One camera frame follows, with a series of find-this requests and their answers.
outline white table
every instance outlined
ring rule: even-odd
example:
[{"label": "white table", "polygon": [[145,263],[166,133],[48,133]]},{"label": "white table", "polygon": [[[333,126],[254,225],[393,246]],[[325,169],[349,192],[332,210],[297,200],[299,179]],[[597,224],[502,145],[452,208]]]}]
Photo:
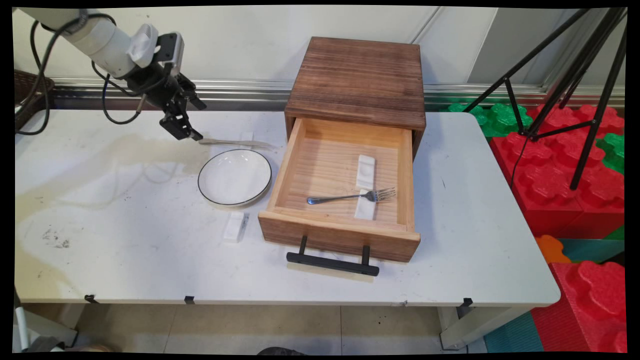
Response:
[{"label": "white table", "polygon": [[[130,111],[112,111],[125,119]],[[43,112],[25,129],[40,126]],[[254,140],[273,179],[286,146],[281,112],[191,111],[205,137]],[[198,173],[233,145],[175,140],[145,111],[118,126],[99,110],[53,110],[37,136],[15,137],[15,285],[23,302],[438,306],[445,348],[475,340],[560,291],[473,116],[427,113],[413,164],[415,224],[409,263],[371,259],[369,277],[287,263],[295,247],[262,239],[243,211],[239,243],[228,212],[198,191]],[[307,254],[359,262],[358,256]],[[455,307],[476,307],[458,320]]]}]

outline black clip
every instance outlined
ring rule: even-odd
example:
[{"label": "black clip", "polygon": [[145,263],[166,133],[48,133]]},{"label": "black clip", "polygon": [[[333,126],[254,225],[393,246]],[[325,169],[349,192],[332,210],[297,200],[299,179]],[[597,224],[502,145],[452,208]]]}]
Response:
[{"label": "black clip", "polygon": [[91,304],[100,304],[99,302],[95,301],[95,295],[91,294],[91,295],[85,295],[84,299],[87,302],[90,302]]}]

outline open drawer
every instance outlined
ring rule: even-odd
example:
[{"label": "open drawer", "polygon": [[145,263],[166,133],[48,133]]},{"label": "open drawer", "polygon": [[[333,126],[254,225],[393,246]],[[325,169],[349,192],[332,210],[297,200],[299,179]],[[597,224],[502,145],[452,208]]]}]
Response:
[{"label": "open drawer", "polygon": [[[310,196],[359,193],[358,157],[376,159],[374,188],[396,188],[377,203],[374,220],[354,217],[357,200],[307,204]],[[413,219],[412,132],[340,121],[296,119],[265,211],[264,239],[311,248],[407,262],[420,243]]]}]

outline robotic arm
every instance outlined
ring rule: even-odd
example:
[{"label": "robotic arm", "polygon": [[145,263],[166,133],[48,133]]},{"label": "robotic arm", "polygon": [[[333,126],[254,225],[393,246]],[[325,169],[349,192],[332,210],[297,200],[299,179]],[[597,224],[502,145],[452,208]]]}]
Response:
[{"label": "robotic arm", "polygon": [[130,37],[107,18],[90,17],[99,13],[96,9],[20,9],[49,30],[79,18],[62,37],[111,76],[125,80],[135,94],[144,94],[148,103],[161,108],[164,117],[160,125],[176,139],[202,139],[189,123],[186,106],[188,101],[198,110],[206,105],[198,98],[193,82],[180,73],[184,50],[180,33],[158,36],[153,25],[144,24]]}]

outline wooden top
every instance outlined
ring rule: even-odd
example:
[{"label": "wooden top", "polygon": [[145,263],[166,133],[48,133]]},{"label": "wooden top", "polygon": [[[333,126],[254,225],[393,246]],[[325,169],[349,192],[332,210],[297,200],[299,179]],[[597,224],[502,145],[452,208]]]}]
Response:
[{"label": "wooden top", "polygon": [[420,46],[312,37],[285,112],[424,130]]}]

